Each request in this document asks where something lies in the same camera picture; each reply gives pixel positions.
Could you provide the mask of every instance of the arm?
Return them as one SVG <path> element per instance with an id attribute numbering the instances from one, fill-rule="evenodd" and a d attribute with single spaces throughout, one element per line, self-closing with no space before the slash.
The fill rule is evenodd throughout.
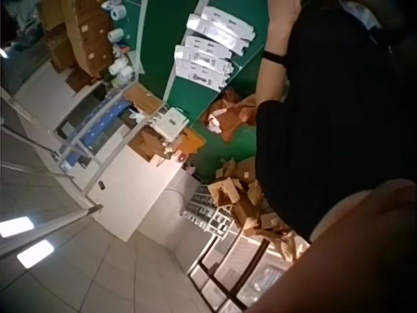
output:
<path id="1" fill-rule="evenodd" d="M 269 27 L 265 51 L 284 56 L 293 25 L 300 14 L 300 0 L 268 0 Z M 256 87 L 256 103 L 281 100 L 286 69 L 262 59 Z"/>

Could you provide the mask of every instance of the shelving unit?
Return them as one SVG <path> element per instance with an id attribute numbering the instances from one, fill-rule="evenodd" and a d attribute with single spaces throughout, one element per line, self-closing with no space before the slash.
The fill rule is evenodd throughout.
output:
<path id="1" fill-rule="evenodd" d="M 231 208 L 231 205 L 216 207 L 213 204 L 207 185 L 201 185 L 180 214 L 204 231 L 209 231 L 220 238 L 224 238 L 233 225 Z"/>

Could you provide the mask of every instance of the crumpled paper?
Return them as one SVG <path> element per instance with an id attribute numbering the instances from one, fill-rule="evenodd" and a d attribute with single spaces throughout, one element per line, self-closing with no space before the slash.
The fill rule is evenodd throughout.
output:
<path id="1" fill-rule="evenodd" d="M 255 116 L 255 95 L 242 100 L 233 88 L 228 88 L 202 115 L 201 120 L 210 131 L 219 134 L 225 142 L 229 142 L 241 125 L 246 123 L 256 126 Z"/>

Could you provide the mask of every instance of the black wristband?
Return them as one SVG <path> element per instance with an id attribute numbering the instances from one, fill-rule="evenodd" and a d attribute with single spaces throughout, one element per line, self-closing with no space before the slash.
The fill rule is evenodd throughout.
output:
<path id="1" fill-rule="evenodd" d="M 268 51 L 264 51 L 262 53 L 262 57 L 264 57 L 265 59 L 281 64 L 283 65 L 285 68 L 287 68 L 287 58 L 286 56 L 282 56 L 282 55 L 278 55 L 272 52 L 268 52 Z"/>

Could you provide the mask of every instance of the white package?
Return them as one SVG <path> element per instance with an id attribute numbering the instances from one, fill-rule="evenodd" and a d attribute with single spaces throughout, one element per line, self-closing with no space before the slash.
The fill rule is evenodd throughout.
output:
<path id="1" fill-rule="evenodd" d="M 221 73 L 228 74 L 232 73 L 233 71 L 233 66 L 230 62 L 219 59 L 218 57 L 209 55 L 207 53 L 193 50 L 189 47 L 176 45 L 174 58 L 189 60 L 192 63 L 211 68 L 212 70 L 216 70 Z"/>
<path id="2" fill-rule="evenodd" d="M 212 22 L 203 20 L 195 14 L 190 14 L 188 17 L 187 28 L 197 31 L 219 44 L 224 45 L 237 55 L 243 55 L 243 49 L 249 46 L 248 42 L 233 36 L 224 29 L 215 26 Z"/>
<path id="3" fill-rule="evenodd" d="M 187 80 L 190 80 L 195 83 L 199 83 L 200 85 L 203 85 L 205 87 L 208 87 L 210 89 L 213 89 L 215 91 L 222 91 L 222 88 L 220 87 L 220 83 L 217 80 L 211 80 L 207 78 L 203 78 L 193 72 L 190 72 L 189 70 L 186 70 L 181 67 L 175 67 L 175 74 L 178 77 L 185 78 Z"/>
<path id="4" fill-rule="evenodd" d="M 218 8 L 204 7 L 201 18 L 212 22 L 238 38 L 252 41 L 255 38 L 253 27 L 246 22 L 226 13 Z"/>
<path id="5" fill-rule="evenodd" d="M 185 38 L 185 46 L 222 59 L 230 59 L 232 57 L 231 51 L 225 46 L 197 36 L 187 36 Z"/>
<path id="6" fill-rule="evenodd" d="M 207 78 L 212 78 L 213 80 L 217 80 L 221 84 L 225 84 L 226 80 L 230 77 L 230 75 L 228 74 L 222 74 L 222 73 L 216 72 L 215 70 L 211 70 L 207 67 L 202 67 L 201 65 L 194 64 L 183 59 L 175 59 L 175 65 L 185 70 L 193 71 L 202 77 L 207 77 Z"/>

